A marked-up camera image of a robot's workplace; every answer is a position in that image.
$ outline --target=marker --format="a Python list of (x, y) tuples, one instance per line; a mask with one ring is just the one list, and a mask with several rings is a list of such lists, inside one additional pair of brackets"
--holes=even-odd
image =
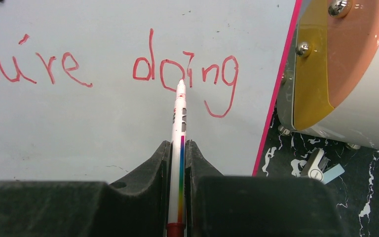
[(184, 237), (186, 207), (184, 195), (185, 142), (187, 137), (187, 102), (185, 83), (179, 80), (172, 120), (171, 180), (169, 183), (169, 210), (167, 237)]

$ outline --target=red marker end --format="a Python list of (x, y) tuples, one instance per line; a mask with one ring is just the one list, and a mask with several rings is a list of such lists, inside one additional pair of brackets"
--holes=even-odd
[(167, 237), (184, 237), (185, 224), (169, 223), (166, 225)]

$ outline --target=black object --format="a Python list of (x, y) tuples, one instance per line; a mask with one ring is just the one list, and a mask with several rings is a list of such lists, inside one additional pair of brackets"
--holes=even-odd
[[(323, 184), (223, 176), (187, 142), (187, 236), (343, 237)], [(0, 182), (0, 237), (161, 237), (170, 143), (123, 178)]]

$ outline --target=white board surface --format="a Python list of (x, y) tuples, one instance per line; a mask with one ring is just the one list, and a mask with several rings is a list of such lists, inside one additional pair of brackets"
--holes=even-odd
[[(0, 3), (0, 180), (126, 175), (171, 138), (175, 93), (165, 87), (182, 77), (174, 62), (185, 72), (187, 138), (223, 174), (251, 175), (294, 3)], [(149, 80), (133, 78), (140, 57), (150, 70), (143, 60), (135, 77)], [(13, 59), (28, 79), (17, 81)]]

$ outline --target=metal foot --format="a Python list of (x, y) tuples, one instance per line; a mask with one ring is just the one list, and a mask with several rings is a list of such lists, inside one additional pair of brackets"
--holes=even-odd
[(345, 146), (346, 146), (346, 148), (348, 148), (350, 150), (355, 150), (355, 151), (361, 148), (360, 145), (355, 145), (352, 143), (345, 143)]
[(291, 135), (291, 131), (286, 129), (282, 124), (278, 126), (278, 133), (282, 136), (289, 136)]

